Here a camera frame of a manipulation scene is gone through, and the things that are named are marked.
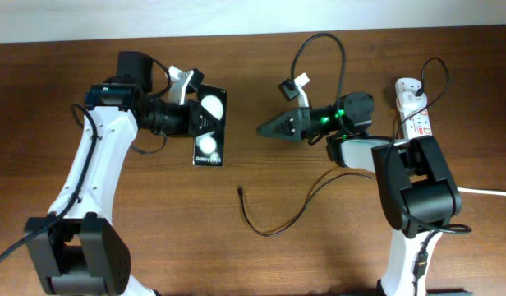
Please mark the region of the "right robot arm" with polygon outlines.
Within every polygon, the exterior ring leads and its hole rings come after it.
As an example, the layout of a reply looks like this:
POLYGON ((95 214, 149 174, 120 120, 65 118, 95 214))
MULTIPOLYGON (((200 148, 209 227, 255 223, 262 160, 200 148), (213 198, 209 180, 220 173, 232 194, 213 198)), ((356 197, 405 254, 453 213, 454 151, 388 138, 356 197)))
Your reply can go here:
POLYGON ((385 219, 393 230, 378 295, 426 295, 426 273, 443 234, 469 234, 452 223, 462 209, 458 186, 433 136, 372 136, 373 97, 354 92, 323 108, 299 107, 261 124, 261 136, 315 144, 327 141, 336 165, 373 173, 385 219))

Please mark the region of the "black Samsung smartphone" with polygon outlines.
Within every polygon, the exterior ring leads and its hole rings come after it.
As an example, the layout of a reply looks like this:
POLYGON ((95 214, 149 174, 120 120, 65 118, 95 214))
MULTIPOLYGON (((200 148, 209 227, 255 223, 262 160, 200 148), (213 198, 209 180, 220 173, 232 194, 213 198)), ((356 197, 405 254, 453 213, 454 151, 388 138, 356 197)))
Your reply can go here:
POLYGON ((224 161, 227 91, 201 85, 197 92, 193 164, 221 167, 224 161))

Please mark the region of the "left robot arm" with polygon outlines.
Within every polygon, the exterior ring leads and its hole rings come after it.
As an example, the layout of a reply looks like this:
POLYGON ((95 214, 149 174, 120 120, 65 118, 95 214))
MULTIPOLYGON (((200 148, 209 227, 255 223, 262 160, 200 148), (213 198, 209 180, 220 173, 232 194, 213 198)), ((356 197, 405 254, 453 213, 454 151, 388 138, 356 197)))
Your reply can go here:
POLYGON ((25 226, 26 246, 49 295, 150 295, 131 272, 131 254, 113 227, 115 191, 136 134, 189 137, 196 166, 219 167, 227 92, 197 69, 166 67, 167 86, 153 89, 158 61, 122 51, 114 76, 91 86, 78 105, 82 137, 67 180, 44 217, 25 226))

